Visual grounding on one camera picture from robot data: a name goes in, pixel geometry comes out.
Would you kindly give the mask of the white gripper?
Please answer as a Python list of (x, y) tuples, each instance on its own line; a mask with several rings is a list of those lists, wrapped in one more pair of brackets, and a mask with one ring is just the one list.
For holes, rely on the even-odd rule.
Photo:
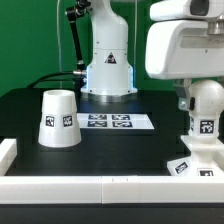
[(209, 35), (204, 21), (157, 22), (147, 35), (145, 68), (154, 79), (173, 83), (180, 110), (193, 110), (189, 78), (224, 76), (224, 35)]

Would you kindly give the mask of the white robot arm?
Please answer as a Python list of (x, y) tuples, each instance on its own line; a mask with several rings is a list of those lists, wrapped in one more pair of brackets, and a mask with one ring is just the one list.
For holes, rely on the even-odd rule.
[[(128, 25), (110, 0), (90, 0), (93, 57), (82, 92), (102, 101), (137, 91), (127, 60)], [(151, 5), (145, 51), (149, 77), (174, 80), (179, 107), (188, 110), (188, 80), (224, 76), (224, 0), (162, 0)]]

